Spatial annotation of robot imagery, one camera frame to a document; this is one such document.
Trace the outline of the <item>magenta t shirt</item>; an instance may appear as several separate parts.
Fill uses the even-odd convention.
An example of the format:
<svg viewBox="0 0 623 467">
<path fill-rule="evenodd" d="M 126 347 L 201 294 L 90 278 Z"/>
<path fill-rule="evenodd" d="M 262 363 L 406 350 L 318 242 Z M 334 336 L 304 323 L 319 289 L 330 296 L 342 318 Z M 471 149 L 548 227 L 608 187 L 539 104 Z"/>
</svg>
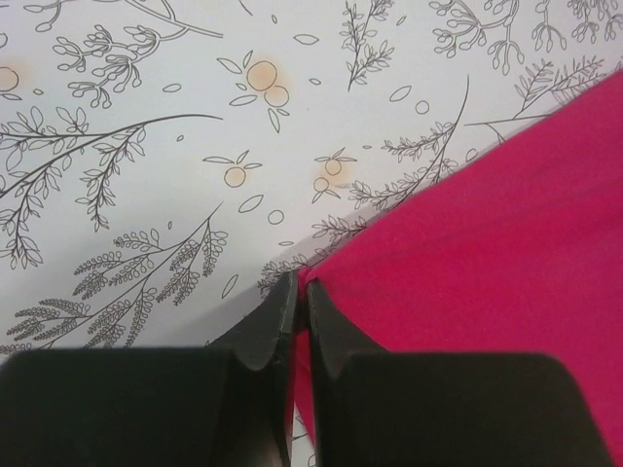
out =
<svg viewBox="0 0 623 467">
<path fill-rule="evenodd" d="M 394 351 L 533 351 L 622 459 L 622 76 L 615 73 L 303 269 Z"/>
</svg>

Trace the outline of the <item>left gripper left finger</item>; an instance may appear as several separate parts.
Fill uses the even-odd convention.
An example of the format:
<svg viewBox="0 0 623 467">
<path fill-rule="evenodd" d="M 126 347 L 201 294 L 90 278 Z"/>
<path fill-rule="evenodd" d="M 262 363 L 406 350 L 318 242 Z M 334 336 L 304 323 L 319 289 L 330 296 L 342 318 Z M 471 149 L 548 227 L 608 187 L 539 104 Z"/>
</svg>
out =
<svg viewBox="0 0 623 467">
<path fill-rule="evenodd" d="M 1 367 L 5 466 L 287 466 L 298 277 L 204 347 L 29 350 Z"/>
</svg>

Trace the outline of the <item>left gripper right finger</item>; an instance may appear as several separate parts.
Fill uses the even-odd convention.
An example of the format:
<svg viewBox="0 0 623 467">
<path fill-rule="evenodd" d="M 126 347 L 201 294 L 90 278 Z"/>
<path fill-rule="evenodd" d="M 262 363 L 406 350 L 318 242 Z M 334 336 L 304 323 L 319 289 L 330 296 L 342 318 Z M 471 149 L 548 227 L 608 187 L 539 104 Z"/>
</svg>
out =
<svg viewBox="0 0 623 467">
<path fill-rule="evenodd" d="M 308 288 L 321 466 L 610 466 L 568 370 L 539 353 L 391 352 Z"/>
</svg>

